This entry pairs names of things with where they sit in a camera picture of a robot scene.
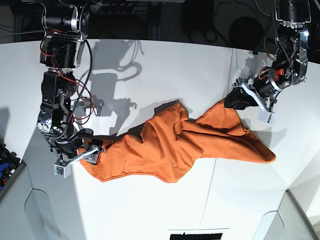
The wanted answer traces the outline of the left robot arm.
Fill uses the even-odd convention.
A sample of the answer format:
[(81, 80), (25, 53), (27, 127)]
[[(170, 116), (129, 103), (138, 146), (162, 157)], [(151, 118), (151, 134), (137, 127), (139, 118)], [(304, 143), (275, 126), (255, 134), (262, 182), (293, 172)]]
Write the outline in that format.
[(276, 0), (270, 17), (277, 46), (272, 64), (262, 67), (257, 76), (238, 78), (223, 101), (227, 109), (259, 107), (261, 120), (265, 123), (270, 123), (274, 117), (273, 108), (279, 94), (306, 79), (310, 3), (307, 0)]

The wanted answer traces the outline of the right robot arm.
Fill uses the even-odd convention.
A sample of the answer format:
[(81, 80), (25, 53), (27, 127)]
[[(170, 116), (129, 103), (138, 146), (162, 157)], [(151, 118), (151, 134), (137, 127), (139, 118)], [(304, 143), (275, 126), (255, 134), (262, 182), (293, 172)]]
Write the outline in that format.
[(76, 107), (82, 100), (89, 104), (89, 114), (97, 115), (87, 82), (76, 79), (73, 71), (80, 66), (87, 40), (91, 1), (41, 0), (44, 9), (41, 24), (44, 37), (40, 42), (40, 63), (48, 70), (41, 83), (42, 102), (37, 128), (57, 155), (57, 166), (65, 167), (80, 160), (78, 150), (83, 150), (85, 161), (97, 165), (104, 151), (102, 142), (93, 139), (93, 130), (76, 130)]

